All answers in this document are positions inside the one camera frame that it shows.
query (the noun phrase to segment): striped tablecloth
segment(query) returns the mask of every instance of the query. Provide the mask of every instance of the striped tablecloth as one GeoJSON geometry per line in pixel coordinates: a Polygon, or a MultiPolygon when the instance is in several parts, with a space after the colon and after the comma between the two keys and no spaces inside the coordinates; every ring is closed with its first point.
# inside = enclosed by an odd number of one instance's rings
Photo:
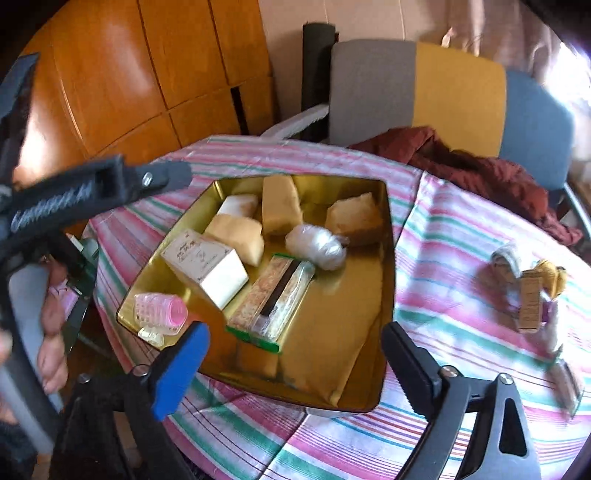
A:
{"type": "MultiPolygon", "coordinates": [[[[567,422],[547,376],[550,359],[512,327],[511,311],[489,266],[509,240],[537,258],[563,265],[570,342],[591,383],[590,268],[526,221],[431,175],[355,151],[298,141],[213,137],[165,158],[191,162],[189,189],[104,213],[87,235],[102,247],[95,300],[126,369],[155,351],[115,322],[115,312],[142,266],[192,201],[219,177],[320,173],[373,177],[388,184],[396,251],[394,317],[440,364],[465,375],[513,375],[521,393],[544,479],[562,476],[591,431],[591,394],[567,422]]],[[[454,478],[474,414],[467,416],[442,478],[454,478]]],[[[391,370],[379,406],[341,419],[247,394],[197,374],[176,414],[165,421],[177,446],[215,479],[392,479],[425,420],[414,414],[391,370]]]]}

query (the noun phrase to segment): screw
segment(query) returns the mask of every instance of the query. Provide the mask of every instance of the screw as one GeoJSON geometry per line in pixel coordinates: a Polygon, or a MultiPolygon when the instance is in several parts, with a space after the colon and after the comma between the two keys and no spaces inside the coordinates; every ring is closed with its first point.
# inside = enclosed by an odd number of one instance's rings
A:
{"type": "Polygon", "coordinates": [[[443,367],[439,370],[444,377],[453,378],[457,377],[460,372],[456,367],[452,367],[451,365],[443,365],[443,367]]]}
{"type": "Polygon", "coordinates": [[[90,381],[91,377],[89,374],[80,374],[78,375],[78,383],[85,384],[90,381]]]}
{"type": "Polygon", "coordinates": [[[511,385],[513,383],[513,377],[509,374],[499,374],[499,378],[505,385],[511,385]]]}
{"type": "Polygon", "coordinates": [[[142,178],[142,185],[143,185],[144,187],[149,187],[149,186],[150,186],[150,184],[152,183],[152,179],[153,179],[153,178],[154,178],[154,177],[152,176],[152,174],[151,174],[150,172],[146,172],[146,173],[144,174],[144,178],[142,178]]]}
{"type": "Polygon", "coordinates": [[[132,372],[136,377],[145,377],[148,375],[148,373],[150,373],[150,366],[144,364],[137,365],[134,367],[132,372]]]}

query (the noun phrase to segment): chair backrest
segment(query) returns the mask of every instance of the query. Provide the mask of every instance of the chair backrest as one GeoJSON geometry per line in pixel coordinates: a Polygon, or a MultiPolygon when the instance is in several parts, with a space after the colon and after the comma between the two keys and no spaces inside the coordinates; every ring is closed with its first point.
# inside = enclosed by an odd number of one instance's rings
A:
{"type": "Polygon", "coordinates": [[[523,165],[540,185],[566,181],[570,112],[524,73],[452,48],[402,40],[335,44],[329,141],[431,125],[451,148],[523,165]]]}

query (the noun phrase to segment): maroon jacket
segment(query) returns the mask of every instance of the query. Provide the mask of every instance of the maroon jacket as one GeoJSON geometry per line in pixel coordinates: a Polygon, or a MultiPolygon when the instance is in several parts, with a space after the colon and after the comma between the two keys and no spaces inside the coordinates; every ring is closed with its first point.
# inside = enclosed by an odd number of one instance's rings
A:
{"type": "Polygon", "coordinates": [[[558,221],[548,207],[548,192],[522,166],[500,158],[476,157],[462,150],[450,151],[431,127],[393,128],[350,148],[406,163],[448,180],[520,215],[563,245],[573,245],[583,236],[579,229],[558,221]]]}

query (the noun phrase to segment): pink plastic cup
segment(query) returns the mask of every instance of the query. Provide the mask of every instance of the pink plastic cup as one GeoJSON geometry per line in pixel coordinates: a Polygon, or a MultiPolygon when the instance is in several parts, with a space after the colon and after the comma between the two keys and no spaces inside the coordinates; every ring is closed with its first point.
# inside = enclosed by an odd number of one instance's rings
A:
{"type": "Polygon", "coordinates": [[[141,327],[157,329],[163,335],[175,335],[187,320],[189,311],[177,295],[139,293],[135,296],[135,318],[141,327]]]}

